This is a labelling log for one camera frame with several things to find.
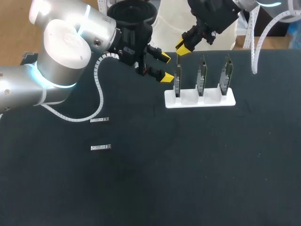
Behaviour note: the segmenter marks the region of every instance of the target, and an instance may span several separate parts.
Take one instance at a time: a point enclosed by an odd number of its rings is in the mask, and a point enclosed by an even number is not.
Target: white coiled cable
[[[96,112],[86,118],[83,118],[83,119],[72,119],[72,118],[69,118],[69,117],[66,117],[62,114],[60,114],[59,112],[57,112],[56,110],[54,110],[53,108],[51,108],[50,106],[48,105],[42,105],[44,108],[46,108],[47,110],[51,111],[53,114],[55,114],[57,117],[60,117],[61,119],[64,119],[66,121],[71,121],[71,122],[83,122],[83,121],[88,121],[94,117],[96,117],[101,109],[103,108],[103,91],[102,91],[102,88],[100,87],[100,84],[99,84],[99,80],[98,80],[98,67],[100,65],[100,63],[107,57],[112,57],[112,58],[115,58],[115,59],[119,59],[119,56],[117,54],[114,54],[114,53],[106,53],[106,54],[103,54],[96,62],[95,64],[95,67],[94,67],[94,80],[95,80],[95,84],[97,86],[97,89],[98,89],[98,92],[99,92],[99,98],[100,98],[100,103],[99,103],[99,107],[98,109],[96,110]]]
[[[260,54],[260,50],[262,48],[262,44],[264,39],[266,38],[266,36],[268,35],[269,31],[271,30],[271,28],[281,19],[287,17],[287,16],[301,16],[301,11],[294,11],[293,14],[288,10],[285,11],[281,14],[279,14],[277,17],[275,17],[264,29],[262,35],[259,38],[259,41],[257,43],[257,47],[256,47],[256,51],[251,50],[251,54],[255,52],[254,57],[253,57],[253,61],[252,61],[252,72],[253,74],[257,74],[257,69],[258,69],[258,59],[259,59],[259,54]]]

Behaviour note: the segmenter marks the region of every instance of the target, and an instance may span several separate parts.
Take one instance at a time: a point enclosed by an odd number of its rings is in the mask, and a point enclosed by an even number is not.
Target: cable
[[[62,114],[60,114],[59,112],[57,112],[56,110],[54,110],[53,108],[51,108],[50,106],[48,105],[42,105],[44,108],[46,108],[47,110],[51,111],[53,114],[55,114],[56,116],[60,117],[61,119],[64,119],[66,121],[71,121],[71,122],[83,122],[83,121],[88,121],[94,117],[96,117],[101,109],[103,108],[103,91],[102,91],[102,88],[100,87],[100,84],[99,84],[99,80],[98,80],[98,67],[100,65],[100,63],[107,57],[112,57],[112,58],[115,58],[115,59],[119,59],[119,56],[115,53],[107,53],[107,54],[103,54],[96,62],[95,64],[95,68],[94,68],[94,80],[95,80],[95,84],[97,86],[97,89],[98,89],[98,92],[99,92],[99,98],[100,98],[100,103],[99,103],[99,107],[98,109],[96,110],[96,112],[86,118],[83,118],[83,119],[72,119],[72,118],[68,118]]]
[[[253,63],[254,63],[254,57],[255,57],[255,43],[254,43],[254,13],[253,11],[250,12],[250,22],[251,22],[251,67],[253,71]]]
[[[266,36],[268,35],[269,31],[271,30],[271,28],[278,22],[280,21],[282,18],[287,17],[287,16],[301,16],[301,11],[294,11],[293,15],[291,14],[290,11],[285,11],[281,14],[279,14],[277,17],[275,17],[264,29],[261,37],[259,38],[257,47],[256,47],[256,51],[255,51],[255,56],[254,56],[254,61],[252,61],[252,72],[253,74],[257,74],[257,69],[258,69],[258,59],[259,59],[259,54],[260,54],[260,50],[262,48],[262,44],[264,39],[266,38]]]
[[[288,4],[288,10],[290,11],[291,13],[291,16],[294,15],[294,8],[293,8],[293,0],[287,0],[287,4]],[[289,18],[289,19],[283,19],[283,20],[280,20],[281,22],[284,22],[284,23],[292,23],[292,22],[296,22],[298,20],[300,20],[301,17],[300,16],[294,16],[292,18]]]

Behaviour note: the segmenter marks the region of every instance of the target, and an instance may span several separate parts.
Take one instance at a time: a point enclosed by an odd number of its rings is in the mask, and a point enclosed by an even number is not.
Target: metal connector
[[[180,97],[181,95],[181,57],[177,55],[177,69],[174,73],[174,91],[175,97]]]
[[[206,75],[207,75],[207,65],[206,65],[205,57],[203,56],[198,65],[197,88],[198,88],[199,97],[202,97],[204,95]]]
[[[111,145],[91,146],[91,151],[108,150],[108,149],[111,149]]]
[[[226,57],[225,67],[222,70],[221,79],[220,79],[220,88],[223,96],[227,95],[232,73],[233,73],[233,63],[232,60],[230,59],[230,56],[228,55]]]
[[[103,122],[103,121],[109,121],[109,117],[90,120],[90,122]]]

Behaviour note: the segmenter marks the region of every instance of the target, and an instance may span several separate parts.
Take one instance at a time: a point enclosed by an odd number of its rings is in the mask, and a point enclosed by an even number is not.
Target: white holder
[[[231,88],[228,88],[226,96],[222,95],[220,84],[217,88],[204,89],[203,97],[198,96],[198,88],[181,89],[181,97],[175,96],[175,91],[166,90],[165,106],[166,108],[186,108],[186,107],[220,107],[234,106],[236,104]]]

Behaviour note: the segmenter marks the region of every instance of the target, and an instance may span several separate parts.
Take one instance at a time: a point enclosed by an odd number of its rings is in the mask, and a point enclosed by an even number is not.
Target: black table surface
[[[41,106],[0,120],[1,226],[301,224],[301,52],[195,52],[182,59],[182,88],[195,86],[205,55],[207,88],[225,57],[236,106],[166,109],[160,84],[114,59],[101,64],[108,123],[71,123]],[[163,65],[175,70],[175,55]],[[91,61],[55,108],[81,118],[99,104]],[[111,144],[110,151],[90,151]]]

